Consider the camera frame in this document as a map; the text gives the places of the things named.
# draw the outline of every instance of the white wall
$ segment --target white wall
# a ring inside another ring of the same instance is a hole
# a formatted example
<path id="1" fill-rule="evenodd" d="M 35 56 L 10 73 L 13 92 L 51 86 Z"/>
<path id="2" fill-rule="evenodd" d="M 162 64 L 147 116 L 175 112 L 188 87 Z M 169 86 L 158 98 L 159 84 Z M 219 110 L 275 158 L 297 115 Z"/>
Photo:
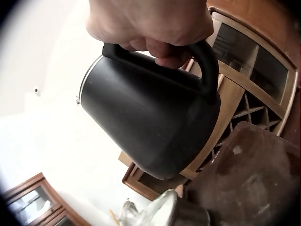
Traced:
<path id="1" fill-rule="evenodd" d="M 8 190 L 43 172 L 84 219 L 104 225 L 108 209 L 118 213 L 126 198 L 138 209 L 149 200 L 122 184 L 120 148 L 75 102 L 103 45 L 86 32 L 87 13 L 87 0 L 30 0 L 5 29 L 0 178 Z"/>

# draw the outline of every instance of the glass pane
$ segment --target glass pane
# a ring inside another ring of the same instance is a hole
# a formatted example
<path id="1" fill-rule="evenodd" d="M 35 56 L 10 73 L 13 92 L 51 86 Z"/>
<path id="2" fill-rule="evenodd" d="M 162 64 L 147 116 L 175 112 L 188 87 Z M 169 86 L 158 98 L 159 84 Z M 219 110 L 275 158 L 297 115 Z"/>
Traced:
<path id="1" fill-rule="evenodd" d="M 260 46 L 250 79 L 280 102 L 287 72 L 287 69 L 272 54 Z"/>
<path id="2" fill-rule="evenodd" d="M 69 220 L 67 217 L 64 217 L 55 226 L 76 226 L 76 225 L 72 223 L 72 221 Z"/>
<path id="3" fill-rule="evenodd" d="M 53 206 L 52 201 L 42 187 L 38 187 L 22 198 L 13 202 L 8 208 L 22 225 L 28 225 Z"/>
<path id="4" fill-rule="evenodd" d="M 234 28 L 221 24 L 212 48 L 218 60 L 250 76 L 258 49 L 255 41 Z"/>

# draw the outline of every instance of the kettle handle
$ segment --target kettle handle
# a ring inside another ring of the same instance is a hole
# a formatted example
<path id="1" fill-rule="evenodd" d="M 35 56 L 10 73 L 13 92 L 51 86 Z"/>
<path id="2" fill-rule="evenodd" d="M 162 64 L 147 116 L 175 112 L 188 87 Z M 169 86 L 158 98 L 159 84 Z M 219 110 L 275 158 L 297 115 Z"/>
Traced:
<path id="1" fill-rule="evenodd" d="M 211 46 L 205 41 L 185 46 L 187 51 L 197 60 L 202 78 L 199 79 L 199 91 L 212 102 L 216 99 L 217 83 L 219 79 L 219 64 Z"/>
<path id="2" fill-rule="evenodd" d="M 198 91 L 209 103 L 214 103 L 219 76 L 219 64 L 214 51 L 205 40 L 184 47 L 197 60 L 202 71 L 202 78 L 197 80 Z M 117 59 L 124 58 L 124 54 L 128 52 L 118 44 L 104 43 L 102 54 L 108 58 Z"/>

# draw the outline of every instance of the table surface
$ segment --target table surface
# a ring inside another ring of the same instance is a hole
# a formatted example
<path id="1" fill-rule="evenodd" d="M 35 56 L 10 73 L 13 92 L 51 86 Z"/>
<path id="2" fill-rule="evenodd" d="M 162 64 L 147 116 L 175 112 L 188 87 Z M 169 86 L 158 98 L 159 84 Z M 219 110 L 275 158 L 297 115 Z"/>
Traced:
<path id="1" fill-rule="evenodd" d="M 247 122 L 239 123 L 215 161 L 186 188 L 213 225 L 278 221 L 300 193 L 300 148 Z"/>

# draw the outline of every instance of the black kettle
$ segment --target black kettle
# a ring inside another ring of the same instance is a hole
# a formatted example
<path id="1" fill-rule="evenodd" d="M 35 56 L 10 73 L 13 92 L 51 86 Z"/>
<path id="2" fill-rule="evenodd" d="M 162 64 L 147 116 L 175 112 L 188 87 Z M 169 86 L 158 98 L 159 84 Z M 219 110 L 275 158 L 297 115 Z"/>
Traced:
<path id="1" fill-rule="evenodd" d="M 83 109 L 144 172 L 168 179 L 197 156 L 216 124 L 219 66 L 206 41 L 185 46 L 202 78 L 104 43 L 79 93 Z"/>

